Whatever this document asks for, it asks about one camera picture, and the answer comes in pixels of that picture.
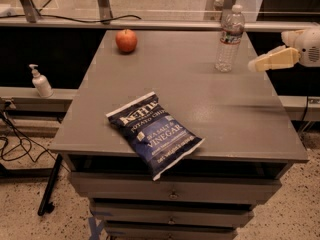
blue chip bag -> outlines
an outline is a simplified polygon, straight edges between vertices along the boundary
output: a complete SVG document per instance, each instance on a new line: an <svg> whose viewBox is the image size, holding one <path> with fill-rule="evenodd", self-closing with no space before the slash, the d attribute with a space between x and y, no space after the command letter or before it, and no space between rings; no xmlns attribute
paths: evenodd
<svg viewBox="0 0 320 240"><path fill-rule="evenodd" d="M154 92L106 116L148 165L153 180L159 179L162 172L189 155L204 141L166 112L159 105Z"/></svg>

apple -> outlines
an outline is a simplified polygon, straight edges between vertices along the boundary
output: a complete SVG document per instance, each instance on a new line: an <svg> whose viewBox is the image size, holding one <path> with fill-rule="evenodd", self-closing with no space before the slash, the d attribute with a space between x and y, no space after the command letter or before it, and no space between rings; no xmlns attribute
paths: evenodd
<svg viewBox="0 0 320 240"><path fill-rule="evenodd" d="M136 33L130 29L123 29L116 34L116 44L122 52L132 52L136 48L138 39Z"/></svg>

water bottle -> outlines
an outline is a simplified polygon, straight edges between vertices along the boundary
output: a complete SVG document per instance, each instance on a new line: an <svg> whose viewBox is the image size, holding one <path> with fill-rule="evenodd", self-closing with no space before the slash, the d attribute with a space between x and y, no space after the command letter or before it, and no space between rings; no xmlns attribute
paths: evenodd
<svg viewBox="0 0 320 240"><path fill-rule="evenodd" d="M221 23L222 31L215 62L215 68L220 72L231 71L236 59L245 24L241 11L241 5L232 6L232 12Z"/></svg>

bottle cap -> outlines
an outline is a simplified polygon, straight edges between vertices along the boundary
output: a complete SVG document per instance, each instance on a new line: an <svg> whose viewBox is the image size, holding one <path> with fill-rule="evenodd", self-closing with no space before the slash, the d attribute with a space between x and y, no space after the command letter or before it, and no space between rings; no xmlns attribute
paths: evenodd
<svg viewBox="0 0 320 240"><path fill-rule="evenodd" d="M38 77L40 76L40 73L38 70L36 70L36 67L38 67L38 65L35 65L35 64L30 64L29 67L32 69L31 70L31 73L34 77Z"/></svg>
<svg viewBox="0 0 320 240"><path fill-rule="evenodd" d="M235 13L242 12L242 5L240 4L235 4L232 6L232 11Z"/></svg>

cable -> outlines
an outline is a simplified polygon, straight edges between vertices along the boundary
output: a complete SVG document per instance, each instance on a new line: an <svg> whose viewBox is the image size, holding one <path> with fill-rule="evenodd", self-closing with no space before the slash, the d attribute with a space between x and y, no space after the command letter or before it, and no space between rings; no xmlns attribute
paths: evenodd
<svg viewBox="0 0 320 240"><path fill-rule="evenodd" d="M306 114L308 112L308 109L309 109L309 95L307 95L307 101L306 101L306 106L304 107L304 111L302 113L302 117L300 119L301 122L304 121L305 117L306 117Z"/></svg>
<svg viewBox="0 0 320 240"><path fill-rule="evenodd" d="M48 18L57 18L57 19L64 19L64 20L69 20L69 21L76 21L76 22L81 22L81 23L105 23L105 22L111 22L113 20L119 20L123 18L136 18L141 20L141 17L133 14L128 14L128 15L123 15L115 18L110 18L110 19L105 19L105 20L80 20L80 19L75 19L71 17L64 17L64 16L59 16L59 15L49 15L49 14L40 14L40 12L37 10L38 15L41 17L48 17ZM17 15L10 15L10 16L1 16L0 19L8 19L8 18L17 18L17 17L25 17L25 14L17 14Z"/></svg>
<svg viewBox="0 0 320 240"><path fill-rule="evenodd" d="M20 159L20 158L22 158L24 156L28 156L33 163L36 163L36 162L38 162L40 157L45 153L48 153L54 160L56 160L56 158L51 154L51 152L47 148L45 148L44 146L42 146L38 142L32 140L31 138L26 136L23 132L21 132L19 129L17 129L15 127L15 125L8 119L8 117L6 116L5 112L6 112L5 110L4 111L0 111L0 118L13 131L14 135L19 139L19 144L17 144L16 146L11 148L7 152L4 152L5 148L9 144L9 140L8 140L7 137L0 137L0 140L4 141L3 146L0 148L0 158L2 160L7 161L7 162L11 162L11 161L16 161L16 160L18 160L18 159ZM32 144L35 144L35 145L37 145L37 146L39 146L39 147L41 147L43 149L43 151L35 159L30 154L30 151L32 149ZM21 154L21 155L19 155L17 157L14 157L14 158L10 158L10 159L6 158L6 156L10 152L12 152L13 150L15 150L18 147L22 147L22 149L24 150L23 154Z"/></svg>

